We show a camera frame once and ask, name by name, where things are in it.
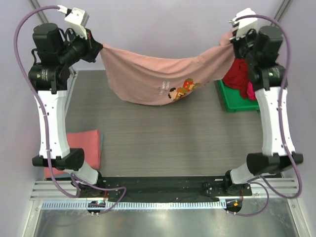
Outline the pink printed t shirt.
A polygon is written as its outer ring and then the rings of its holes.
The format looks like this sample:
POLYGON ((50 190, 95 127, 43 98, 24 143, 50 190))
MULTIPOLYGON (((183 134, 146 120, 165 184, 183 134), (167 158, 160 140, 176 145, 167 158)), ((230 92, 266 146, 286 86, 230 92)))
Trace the pink printed t shirt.
POLYGON ((211 81, 222 79, 235 55, 232 32, 198 56, 157 58, 103 45, 100 52, 110 89, 119 99, 149 106, 173 103, 211 81))

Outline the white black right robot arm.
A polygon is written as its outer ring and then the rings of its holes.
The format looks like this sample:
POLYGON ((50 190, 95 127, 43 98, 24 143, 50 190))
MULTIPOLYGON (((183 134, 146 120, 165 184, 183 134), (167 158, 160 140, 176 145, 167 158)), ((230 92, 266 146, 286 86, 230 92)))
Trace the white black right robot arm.
POLYGON ((251 29, 241 38, 232 39, 237 58, 245 60, 248 79, 257 99, 263 131, 263 145, 260 153, 250 153, 246 162, 225 174, 223 191, 235 195, 246 183, 278 174, 304 161, 297 153, 289 131, 287 118, 286 69, 276 62, 283 42, 279 28, 263 26, 251 29))

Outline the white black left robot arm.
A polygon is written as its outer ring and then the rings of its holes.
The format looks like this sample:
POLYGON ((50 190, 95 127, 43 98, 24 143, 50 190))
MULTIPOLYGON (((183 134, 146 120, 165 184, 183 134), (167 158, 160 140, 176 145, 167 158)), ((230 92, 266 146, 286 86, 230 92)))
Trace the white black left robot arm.
POLYGON ((63 31, 54 23, 34 28, 32 50, 35 61, 28 78, 35 90, 40 114, 41 146, 33 166, 65 171, 78 181, 72 185, 93 197, 105 191, 103 177, 84 160, 82 148, 70 148, 65 125, 65 106, 68 95, 67 80, 70 67, 80 60, 94 63, 103 48, 87 30, 86 37, 76 35, 73 29, 63 31))

